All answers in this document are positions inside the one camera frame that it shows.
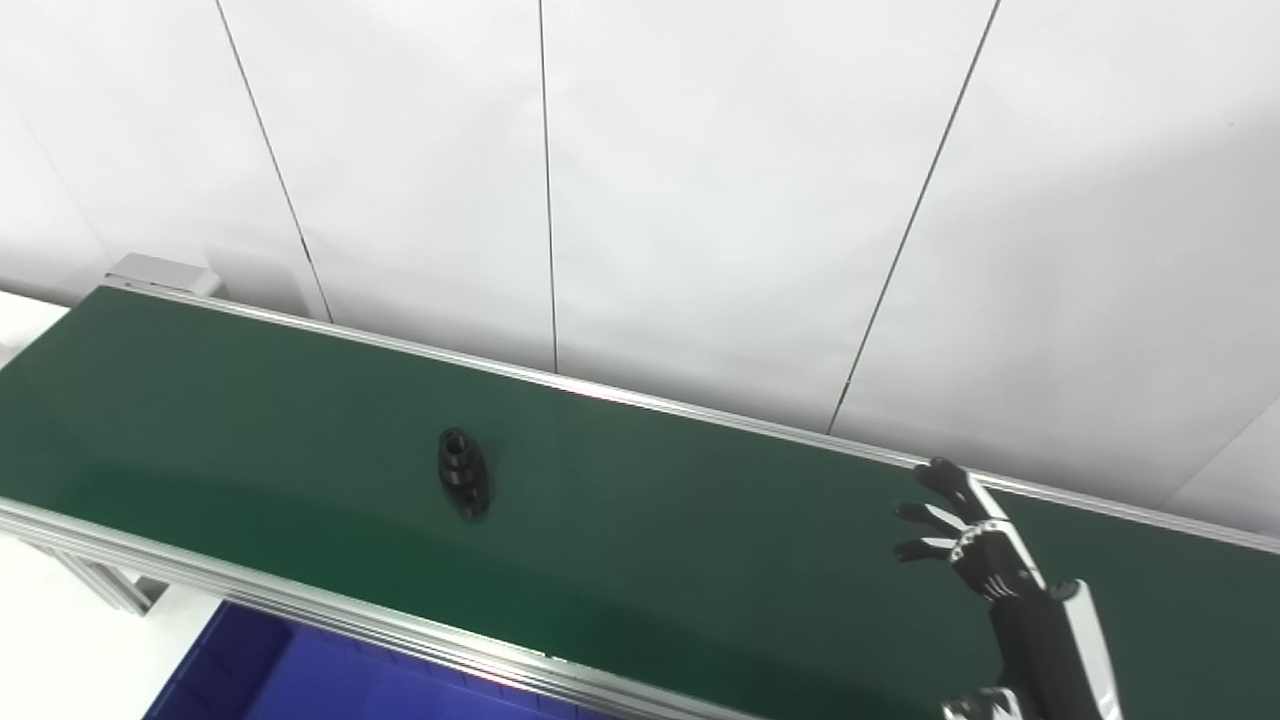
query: robotic hand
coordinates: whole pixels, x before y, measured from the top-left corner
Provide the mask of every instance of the robotic hand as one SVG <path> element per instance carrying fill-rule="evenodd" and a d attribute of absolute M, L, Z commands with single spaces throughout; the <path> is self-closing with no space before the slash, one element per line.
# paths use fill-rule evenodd
<path fill-rule="evenodd" d="M 893 548 L 900 561 L 946 560 L 989 603 L 1005 661 L 995 687 L 942 703 L 945 720 L 1123 720 L 1089 587 L 1047 587 L 1018 528 L 964 469 L 934 457 L 916 480 L 955 512 L 909 503 L 896 514 L 943 537 Z"/>

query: white panel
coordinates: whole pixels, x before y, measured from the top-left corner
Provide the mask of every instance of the white panel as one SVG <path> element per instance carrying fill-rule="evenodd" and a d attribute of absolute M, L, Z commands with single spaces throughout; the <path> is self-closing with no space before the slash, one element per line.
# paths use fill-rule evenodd
<path fill-rule="evenodd" d="M 93 231 L 0 87 L 0 286 L 70 305 L 108 266 Z"/>
<path fill-rule="evenodd" d="M 110 254 L 324 316 L 212 1 L 0 4 L 0 82 Z"/>
<path fill-rule="evenodd" d="M 538 4 L 224 9 L 335 322 L 550 368 Z"/>
<path fill-rule="evenodd" d="M 1280 392 L 1280 5 L 1019 1 L 837 433 L 1158 505 Z"/>
<path fill-rule="evenodd" d="M 1280 400 L 1196 473 L 1162 510 L 1265 533 L 1280 523 Z"/>
<path fill-rule="evenodd" d="M 991 4 L 544 8 L 561 372 L 826 429 Z"/>

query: hole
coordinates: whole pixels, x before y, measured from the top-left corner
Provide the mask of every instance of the hole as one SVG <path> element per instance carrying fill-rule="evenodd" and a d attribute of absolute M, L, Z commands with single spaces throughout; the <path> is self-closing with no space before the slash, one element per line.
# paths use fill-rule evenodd
<path fill-rule="evenodd" d="M 457 433 L 449 433 L 449 436 L 444 438 L 444 450 L 449 455 L 462 455 L 467 450 L 467 438 Z"/>

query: blue bin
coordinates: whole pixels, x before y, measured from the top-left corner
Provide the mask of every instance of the blue bin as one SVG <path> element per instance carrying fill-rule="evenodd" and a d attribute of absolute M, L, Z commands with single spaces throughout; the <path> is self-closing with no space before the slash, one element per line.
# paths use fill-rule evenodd
<path fill-rule="evenodd" d="M 145 720 L 613 720 L 224 602 Z"/>

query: black mechanical part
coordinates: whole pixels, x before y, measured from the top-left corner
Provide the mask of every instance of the black mechanical part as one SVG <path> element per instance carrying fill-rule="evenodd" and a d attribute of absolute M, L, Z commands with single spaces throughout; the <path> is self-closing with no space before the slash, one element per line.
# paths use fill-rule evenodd
<path fill-rule="evenodd" d="M 937 537 L 901 543 L 904 562 L 945 560 L 989 605 L 1004 659 L 996 685 L 942 703 L 946 720 L 1121 720 L 1111 656 L 1089 585 L 1047 585 L 1018 528 L 980 483 L 941 457 L 914 469 L 943 497 L 899 506 Z"/>
<path fill-rule="evenodd" d="M 465 518 L 477 518 L 489 510 L 489 473 L 480 443 L 460 428 L 440 433 L 436 451 L 440 484 L 453 506 Z"/>

